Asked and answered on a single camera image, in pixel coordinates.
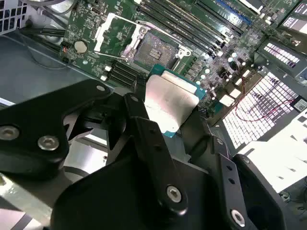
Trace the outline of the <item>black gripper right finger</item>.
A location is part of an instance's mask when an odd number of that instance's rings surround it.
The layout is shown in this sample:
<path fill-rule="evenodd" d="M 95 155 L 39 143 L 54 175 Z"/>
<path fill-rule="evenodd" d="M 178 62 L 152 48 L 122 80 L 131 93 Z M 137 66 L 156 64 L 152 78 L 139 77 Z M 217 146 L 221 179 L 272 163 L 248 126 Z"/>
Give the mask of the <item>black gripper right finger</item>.
<path fill-rule="evenodd" d="M 231 157 L 198 108 L 180 128 L 189 162 L 205 169 L 223 222 L 231 230 L 286 230 L 279 195 L 247 157 Z"/>

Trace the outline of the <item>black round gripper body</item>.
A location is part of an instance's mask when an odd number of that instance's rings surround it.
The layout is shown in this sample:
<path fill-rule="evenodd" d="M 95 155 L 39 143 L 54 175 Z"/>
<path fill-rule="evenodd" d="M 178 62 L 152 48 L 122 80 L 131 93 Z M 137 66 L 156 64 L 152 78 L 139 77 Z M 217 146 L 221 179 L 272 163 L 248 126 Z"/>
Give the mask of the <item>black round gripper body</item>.
<path fill-rule="evenodd" d="M 178 218 L 157 204 L 148 174 L 134 156 L 69 186 L 52 211 L 53 230 L 223 230 L 225 222 L 206 171 L 175 161 L 188 195 Z"/>

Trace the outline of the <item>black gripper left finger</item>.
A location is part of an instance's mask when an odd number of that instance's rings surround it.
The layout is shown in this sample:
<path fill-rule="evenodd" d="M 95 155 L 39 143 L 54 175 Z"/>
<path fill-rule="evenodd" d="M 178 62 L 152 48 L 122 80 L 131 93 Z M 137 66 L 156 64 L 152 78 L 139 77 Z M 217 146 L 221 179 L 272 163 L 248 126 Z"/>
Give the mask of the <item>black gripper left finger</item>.
<path fill-rule="evenodd" d="M 148 174 L 158 206 L 183 216 L 188 198 L 156 122 L 135 94 L 116 95 L 96 80 L 10 106 L 0 112 L 0 170 L 51 179 L 63 167 L 69 143 L 92 128 L 108 131 L 109 163 L 128 156 Z"/>

